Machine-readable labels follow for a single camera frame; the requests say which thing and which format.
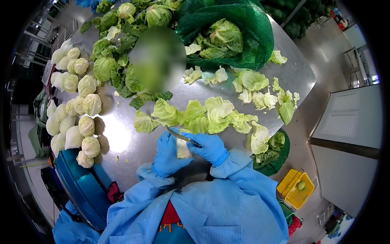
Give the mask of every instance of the knife blade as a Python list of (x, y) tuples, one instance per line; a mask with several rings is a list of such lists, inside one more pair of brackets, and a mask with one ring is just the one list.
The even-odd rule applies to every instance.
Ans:
[(171, 130), (168, 126), (167, 126), (167, 130), (169, 131), (169, 133), (171, 133), (172, 135), (176, 136), (177, 138), (180, 138), (186, 142), (189, 142), (189, 143), (192, 143), (194, 144), (197, 148), (201, 148), (201, 145), (199, 145), (199, 143), (197, 143), (196, 141), (194, 141), (193, 139), (190, 139), (188, 137), (185, 137), (181, 134), (178, 134), (176, 132), (174, 132), (173, 130)]

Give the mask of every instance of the white wall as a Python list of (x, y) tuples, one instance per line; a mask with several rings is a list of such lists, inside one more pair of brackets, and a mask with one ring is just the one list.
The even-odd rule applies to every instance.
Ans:
[(354, 25), (351, 28), (344, 31), (344, 34), (351, 46), (356, 48), (360, 48), (367, 44), (362, 31), (360, 30), (358, 25)]

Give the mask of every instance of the blue sleeve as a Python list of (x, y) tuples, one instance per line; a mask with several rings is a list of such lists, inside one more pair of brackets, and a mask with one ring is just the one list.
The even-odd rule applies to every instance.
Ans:
[[(65, 207), (70, 213), (78, 214), (70, 201)], [(100, 234), (92, 227), (74, 222), (65, 210), (61, 210), (52, 232), (56, 244), (94, 244), (100, 237)]]
[(278, 182), (254, 170), (253, 161), (247, 153), (231, 150), (225, 162), (215, 168), (211, 167), (210, 174), (215, 178), (229, 179), (246, 194), (259, 195), (272, 211), (280, 228), (288, 235), (286, 219), (276, 198)]
[(145, 209), (161, 189), (175, 183), (173, 177), (164, 178), (151, 169), (151, 163), (142, 164), (137, 169), (139, 183), (124, 193), (124, 200), (111, 205), (107, 212), (107, 227), (101, 234), (99, 243), (110, 243), (109, 237), (122, 235), (128, 231), (137, 213)]

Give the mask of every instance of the green bag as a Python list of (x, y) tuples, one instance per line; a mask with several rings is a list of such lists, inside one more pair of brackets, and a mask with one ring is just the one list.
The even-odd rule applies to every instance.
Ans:
[(187, 56), (187, 63), (206, 68), (227, 64), (235, 68), (259, 70), (272, 54), (274, 40), (271, 22), (257, 0), (186, 0), (178, 9), (176, 33), (184, 45), (191, 44), (198, 33), (226, 18), (240, 29), (243, 52), (233, 58), (203, 59)]

